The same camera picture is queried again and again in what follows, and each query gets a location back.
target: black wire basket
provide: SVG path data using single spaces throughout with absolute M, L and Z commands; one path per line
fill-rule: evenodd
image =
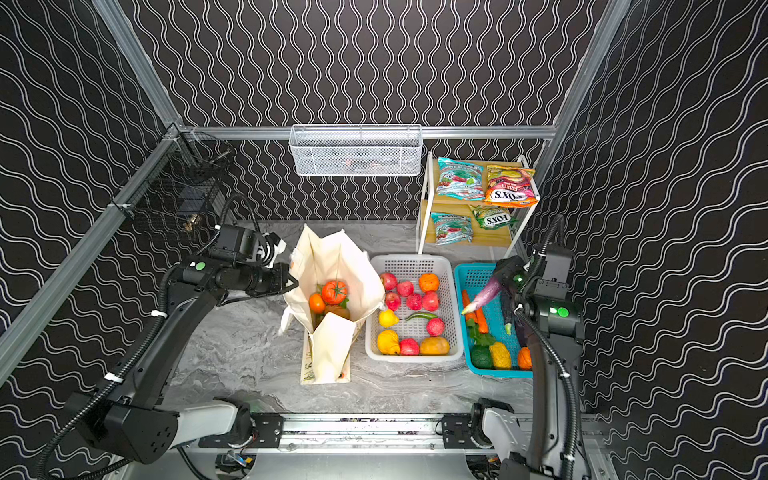
M 176 143 L 123 211 L 133 230 L 152 240 L 205 242 L 217 223 L 214 204 L 223 203 L 221 180 L 235 150 L 207 134 L 183 133 Z

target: teal basket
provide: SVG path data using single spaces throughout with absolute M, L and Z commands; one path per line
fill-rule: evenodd
M 480 293 L 480 290 L 482 290 L 488 280 L 490 280 L 494 268 L 496 268 L 495 263 L 462 263 L 455 268 L 453 275 L 456 279 L 456 294 L 458 296 L 459 310 L 464 308 L 462 304 L 462 291 L 467 290 L 469 299 L 474 299 L 475 295 Z M 512 370 L 483 370 L 472 365 L 472 358 L 469 355 L 469 350 L 475 345 L 475 341 L 469 338 L 466 320 L 462 315 L 461 324 L 462 335 L 464 336 L 464 358 L 469 369 L 478 375 L 495 376 L 503 379 L 532 379 L 532 371 L 520 370 L 518 367 L 520 343 L 518 343 L 518 337 L 515 335 L 514 327 L 512 328 L 511 335 L 507 335 L 506 330 L 504 330 L 502 302 L 498 296 L 496 296 L 496 298 L 494 298 L 488 305 L 484 306 L 482 311 L 485 314 L 485 321 L 488 322 L 488 332 L 496 337 L 497 342 L 504 343 L 507 350 L 509 350 L 509 354 L 512 356 Z

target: white plastic basket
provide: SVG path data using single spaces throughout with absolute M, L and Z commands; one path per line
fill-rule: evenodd
M 305 177 L 414 177 L 422 168 L 422 126 L 293 125 L 288 146 Z
M 424 273 L 434 273 L 440 279 L 440 287 L 437 294 L 440 297 L 440 308 L 434 312 L 445 322 L 445 331 L 442 336 L 448 340 L 451 350 L 448 355 L 419 355 L 419 356 L 398 356 L 383 355 L 376 345 L 376 339 L 384 328 L 379 325 L 378 314 L 374 313 L 366 321 L 366 353 L 374 360 L 385 362 L 408 362 L 408 363 L 436 363 L 448 362 L 462 357 L 464 353 L 464 339 L 462 338 L 462 326 L 459 323 L 461 317 L 458 315 L 458 300 L 456 298 L 456 288 L 453 281 L 453 269 L 451 263 L 445 257 L 437 255 L 380 255 L 371 259 L 373 269 L 380 275 L 389 272 L 397 277 L 398 282 L 410 280 L 413 282 L 414 291 L 420 294 L 419 277 Z M 406 306 L 403 299 L 400 308 L 395 314 L 400 318 L 400 322 L 390 328 L 397 332 L 398 337 L 403 340 L 413 338 L 421 343 L 426 337 L 427 321 L 424 319 L 414 319 L 406 322 L 408 315 L 413 310 Z

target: snack package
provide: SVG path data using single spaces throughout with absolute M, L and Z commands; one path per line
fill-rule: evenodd
M 435 245 L 446 245 L 462 240 L 472 242 L 472 219 L 462 215 L 432 214 L 435 222 Z
M 518 219 L 512 218 L 507 209 L 501 207 L 492 205 L 475 207 L 470 205 L 469 209 L 472 210 L 472 214 L 475 215 L 475 220 L 478 221 L 480 227 L 486 230 L 496 230 L 518 221 Z
M 531 168 L 488 165 L 488 191 L 485 202 L 499 207 L 530 207 L 538 202 L 531 185 Z
M 479 200 L 483 198 L 482 167 L 467 162 L 440 157 L 440 178 L 437 194 L 461 200 Z

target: white cable tie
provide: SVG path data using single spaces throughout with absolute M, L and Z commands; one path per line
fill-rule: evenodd
M 107 375 L 104 376 L 104 378 L 109 380 L 110 382 L 117 382 L 117 383 L 122 383 L 124 380 L 119 376 L 113 374 L 112 372 L 108 372 Z

